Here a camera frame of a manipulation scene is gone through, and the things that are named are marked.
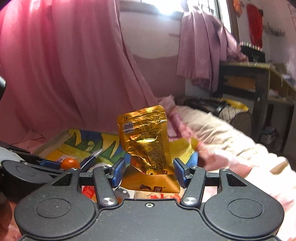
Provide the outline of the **black box on desk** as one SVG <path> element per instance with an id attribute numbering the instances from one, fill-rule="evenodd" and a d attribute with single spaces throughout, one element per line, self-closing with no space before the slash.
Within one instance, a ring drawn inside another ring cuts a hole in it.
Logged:
<path id="1" fill-rule="evenodd" d="M 265 53 L 260 48 L 248 42 L 240 42 L 241 52 L 248 57 L 249 62 L 266 63 Z"/>

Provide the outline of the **rice cracker snack pack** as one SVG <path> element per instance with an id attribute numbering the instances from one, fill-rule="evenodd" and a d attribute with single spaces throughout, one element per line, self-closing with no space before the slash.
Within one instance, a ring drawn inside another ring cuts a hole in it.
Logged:
<path id="1" fill-rule="evenodd" d="M 156 192 L 146 192 L 146 191 L 135 191 L 134 199 L 175 199 L 180 202 L 184 190 L 180 190 L 179 193 L 156 193 Z"/>

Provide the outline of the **small orange tomato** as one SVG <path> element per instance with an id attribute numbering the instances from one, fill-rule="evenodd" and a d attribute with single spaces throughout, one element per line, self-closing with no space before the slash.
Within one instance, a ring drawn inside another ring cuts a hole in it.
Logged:
<path id="1" fill-rule="evenodd" d="M 77 168 L 80 169 L 80 163 L 73 158 L 65 158 L 61 162 L 61 169 L 68 170 L 71 168 Z"/>

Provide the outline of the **beige pillow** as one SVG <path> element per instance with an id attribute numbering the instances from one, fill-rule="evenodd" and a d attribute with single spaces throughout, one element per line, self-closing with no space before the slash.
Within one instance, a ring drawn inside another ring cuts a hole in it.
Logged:
<path id="1" fill-rule="evenodd" d="M 207 171 L 227 168 L 245 177 L 255 168 L 274 175 L 291 169 L 287 158 L 270 153 L 265 146 L 212 114 L 179 105 L 176 111 L 181 123 L 199 141 L 199 165 Z"/>

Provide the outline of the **dark wooden desk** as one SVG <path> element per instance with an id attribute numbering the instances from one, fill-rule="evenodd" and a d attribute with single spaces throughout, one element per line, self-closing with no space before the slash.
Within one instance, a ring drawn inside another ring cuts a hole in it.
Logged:
<path id="1" fill-rule="evenodd" d="M 253 101 L 251 137 L 255 142 L 261 139 L 261 132 L 274 114 L 272 105 L 287 108 L 287 121 L 282 137 L 280 152 L 287 143 L 293 112 L 295 109 L 295 88 L 289 84 L 272 64 L 255 62 L 221 62 L 219 79 L 214 97 L 232 95 Z"/>

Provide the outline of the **floral pink bed sheet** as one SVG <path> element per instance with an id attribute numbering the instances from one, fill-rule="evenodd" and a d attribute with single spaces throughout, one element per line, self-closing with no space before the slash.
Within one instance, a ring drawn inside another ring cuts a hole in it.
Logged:
<path id="1" fill-rule="evenodd" d="M 210 113 L 176 105 L 172 96 L 160 98 L 159 104 L 169 115 L 171 156 L 186 162 L 197 151 L 206 171 L 228 168 L 274 197 L 285 211 L 277 235 L 295 240 L 295 171 L 288 160 Z"/>

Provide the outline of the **colourful lined tray box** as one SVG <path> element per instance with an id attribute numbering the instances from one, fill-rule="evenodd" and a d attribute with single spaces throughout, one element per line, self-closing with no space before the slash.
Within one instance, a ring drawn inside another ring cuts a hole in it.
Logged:
<path id="1" fill-rule="evenodd" d="M 197 165 L 198 153 L 195 151 L 196 147 L 197 141 L 189 143 L 183 138 L 172 141 L 170 142 L 171 156 L 180 158 L 186 165 Z M 51 161 L 71 157 L 82 162 L 98 150 L 102 150 L 102 152 L 96 158 L 95 167 L 111 166 L 121 157 L 124 157 L 127 162 L 130 161 L 130 155 L 121 148 L 118 135 L 73 128 L 62 132 L 47 143 L 43 142 L 34 151 L 34 154 Z"/>

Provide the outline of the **red hanging decoration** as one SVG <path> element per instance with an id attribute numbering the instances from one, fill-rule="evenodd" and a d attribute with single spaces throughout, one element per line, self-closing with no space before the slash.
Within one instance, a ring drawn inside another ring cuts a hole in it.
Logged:
<path id="1" fill-rule="evenodd" d="M 247 4 L 246 10 L 251 43 L 254 46 L 262 48 L 263 10 L 253 4 Z"/>

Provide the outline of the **small wall shelf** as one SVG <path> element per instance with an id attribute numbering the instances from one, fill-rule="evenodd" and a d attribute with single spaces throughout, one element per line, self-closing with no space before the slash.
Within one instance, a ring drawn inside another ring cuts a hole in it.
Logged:
<path id="1" fill-rule="evenodd" d="M 262 27 L 263 27 L 264 32 L 266 32 L 267 34 L 269 34 L 271 36 L 285 37 L 285 31 L 284 30 L 282 30 L 280 28 L 273 27 L 269 23 L 263 24 Z"/>

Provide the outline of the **purple window curtain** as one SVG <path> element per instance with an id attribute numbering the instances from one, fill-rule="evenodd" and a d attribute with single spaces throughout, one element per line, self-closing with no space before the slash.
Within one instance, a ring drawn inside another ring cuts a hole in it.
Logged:
<path id="1" fill-rule="evenodd" d="M 248 57 L 231 33 L 216 17 L 197 6 L 184 13 L 176 74 L 192 85 L 215 92 L 221 62 L 247 62 Z"/>

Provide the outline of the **pink bed curtain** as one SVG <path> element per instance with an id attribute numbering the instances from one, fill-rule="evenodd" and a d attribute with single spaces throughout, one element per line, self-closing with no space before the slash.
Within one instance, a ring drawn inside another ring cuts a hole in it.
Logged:
<path id="1" fill-rule="evenodd" d="M 1 10 L 1 140 L 115 133 L 158 102 L 122 37 L 118 1 L 10 1 Z"/>

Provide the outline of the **gold foil snack pouch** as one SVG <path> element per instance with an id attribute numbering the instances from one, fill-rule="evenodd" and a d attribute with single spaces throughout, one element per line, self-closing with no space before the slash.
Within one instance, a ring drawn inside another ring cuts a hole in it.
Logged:
<path id="1" fill-rule="evenodd" d="M 121 186 L 135 191 L 179 193 L 170 153 L 167 116 L 161 105 L 117 118 L 122 149 L 130 155 Z"/>

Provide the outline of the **orange wall ornament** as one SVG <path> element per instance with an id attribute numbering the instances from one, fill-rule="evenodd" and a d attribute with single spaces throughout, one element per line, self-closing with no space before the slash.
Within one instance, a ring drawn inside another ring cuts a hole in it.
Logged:
<path id="1" fill-rule="evenodd" d="M 240 17 L 243 13 L 244 3 L 240 0 L 233 0 L 233 7 L 236 16 Z"/>

